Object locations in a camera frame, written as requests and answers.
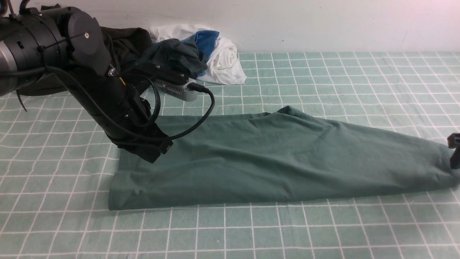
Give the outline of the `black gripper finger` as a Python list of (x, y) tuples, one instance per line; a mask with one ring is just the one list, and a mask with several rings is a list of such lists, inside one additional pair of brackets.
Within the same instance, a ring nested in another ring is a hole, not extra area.
[(454, 152), (450, 157), (451, 169), (460, 168), (460, 133), (453, 133), (447, 138), (447, 145), (449, 149), (453, 149)]

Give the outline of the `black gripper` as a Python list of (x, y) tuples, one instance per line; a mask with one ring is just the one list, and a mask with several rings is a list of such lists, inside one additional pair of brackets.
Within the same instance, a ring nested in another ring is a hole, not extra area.
[(151, 118), (150, 104), (118, 77), (99, 77), (89, 69), (71, 70), (69, 92), (118, 148), (153, 163), (173, 142)]

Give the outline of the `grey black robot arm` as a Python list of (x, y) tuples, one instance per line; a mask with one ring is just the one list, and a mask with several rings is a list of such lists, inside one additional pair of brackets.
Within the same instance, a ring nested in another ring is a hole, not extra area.
[(186, 93), (211, 98), (206, 114), (160, 117), (132, 84), (112, 73), (112, 59), (95, 18), (75, 7), (39, 12), (21, 3), (5, 17), (1, 1), (1, 95), (47, 75), (56, 75), (118, 148), (136, 159), (169, 164), (261, 164), (274, 169), (287, 158), (320, 168), (459, 169), (459, 134), (448, 145), (301, 113), (290, 106), (276, 113), (210, 116), (213, 93), (186, 83)]

